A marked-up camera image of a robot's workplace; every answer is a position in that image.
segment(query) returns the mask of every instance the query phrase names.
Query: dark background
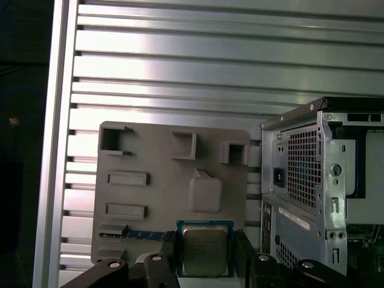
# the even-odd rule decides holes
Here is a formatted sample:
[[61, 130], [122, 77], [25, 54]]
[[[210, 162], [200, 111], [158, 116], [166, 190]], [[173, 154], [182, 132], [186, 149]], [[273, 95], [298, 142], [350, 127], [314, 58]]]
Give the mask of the dark background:
[[[0, 223], [19, 231], [17, 248], [0, 256], [0, 287], [32, 284], [53, 4], [54, 0], [0, 0], [0, 148], [7, 165], [4, 157], [1, 161], [3, 167], [17, 162], [23, 169], [21, 191], [7, 183], [0, 188]], [[13, 117], [19, 126], [9, 126]], [[10, 195], [18, 196], [13, 197], [18, 203], [10, 203]], [[19, 212], [19, 221], [14, 212]], [[6, 241], [11, 233], [3, 230], [1, 238]]]

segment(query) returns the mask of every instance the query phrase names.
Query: mounting hole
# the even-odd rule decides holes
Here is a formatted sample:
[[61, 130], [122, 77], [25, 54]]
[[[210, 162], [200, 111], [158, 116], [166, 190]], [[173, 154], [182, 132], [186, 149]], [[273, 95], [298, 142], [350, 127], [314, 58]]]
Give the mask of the mounting hole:
[[110, 266], [111, 268], [117, 268], [120, 266], [120, 262], [111, 262], [108, 266]]
[[343, 171], [341, 166], [339, 164], [332, 164], [331, 165], [331, 168], [329, 169], [332, 176], [339, 176], [341, 174], [341, 172]]
[[151, 259], [152, 259], [153, 261], [159, 261], [159, 260], [161, 260], [161, 256], [160, 256], [160, 255], [153, 255], [153, 256], [151, 257]]

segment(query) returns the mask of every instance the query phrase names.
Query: rectangular slot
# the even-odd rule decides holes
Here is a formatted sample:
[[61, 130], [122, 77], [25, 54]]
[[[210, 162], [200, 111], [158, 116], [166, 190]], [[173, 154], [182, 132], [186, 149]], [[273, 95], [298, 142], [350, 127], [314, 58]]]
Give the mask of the rectangular slot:
[[100, 133], [100, 151], [111, 155], [127, 155], [131, 156], [131, 151], [125, 151], [122, 147], [122, 137], [125, 133], [133, 132], [128, 127], [123, 128], [101, 128]]
[[322, 154], [322, 142], [321, 141], [318, 141], [317, 143], [317, 147], [319, 149], [318, 151], [318, 155], [320, 156]]
[[348, 121], [351, 122], [381, 122], [381, 114], [348, 113]]
[[281, 188], [285, 188], [285, 171], [281, 168], [274, 168], [274, 185], [279, 186]]
[[236, 142], [223, 142], [220, 147], [220, 163], [248, 165], [248, 145]]
[[149, 174], [140, 172], [111, 172], [108, 175], [109, 184], [146, 186], [149, 184]]
[[176, 144], [173, 146], [176, 155], [172, 158], [195, 160], [197, 134], [190, 131], [172, 131], [172, 134], [176, 137]]
[[146, 206], [107, 204], [106, 215], [112, 218], [143, 220], [146, 216]]
[[340, 263], [339, 249], [332, 249], [332, 263], [333, 264]]
[[127, 228], [127, 225], [101, 225], [98, 229], [99, 233], [122, 235], [123, 231]]
[[245, 154], [244, 145], [229, 145], [229, 163], [242, 164]]
[[262, 243], [261, 252], [271, 253], [271, 224], [272, 224], [272, 206], [266, 202], [263, 202], [262, 206]]
[[331, 198], [331, 202], [332, 202], [332, 213], [338, 213], [339, 212], [339, 208], [338, 208], [338, 198], [337, 197], [333, 197]]

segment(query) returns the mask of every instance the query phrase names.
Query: white label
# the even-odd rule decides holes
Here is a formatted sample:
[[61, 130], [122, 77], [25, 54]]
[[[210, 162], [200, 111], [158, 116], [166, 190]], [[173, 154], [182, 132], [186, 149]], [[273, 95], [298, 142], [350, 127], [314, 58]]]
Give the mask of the white label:
[[309, 223], [305, 222], [304, 220], [300, 219], [299, 217], [294, 216], [293, 214], [289, 213], [288, 211], [284, 210], [283, 208], [279, 208], [278, 211], [280, 212], [280, 214], [283, 214], [285, 217], [291, 219], [296, 224], [299, 224], [304, 229], [307, 229], [307, 230], [310, 229]]

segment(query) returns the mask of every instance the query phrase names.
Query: perforated metal panel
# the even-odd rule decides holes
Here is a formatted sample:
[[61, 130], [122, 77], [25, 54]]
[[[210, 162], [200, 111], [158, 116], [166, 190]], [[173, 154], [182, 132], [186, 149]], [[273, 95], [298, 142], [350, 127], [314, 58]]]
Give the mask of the perforated metal panel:
[[276, 249], [276, 256], [288, 268], [293, 268], [294, 264], [298, 261], [298, 258], [282, 242], [280, 242], [280, 246]]
[[316, 160], [318, 146], [316, 126], [296, 129], [288, 142], [288, 195], [316, 208], [316, 185], [321, 184], [321, 163]]

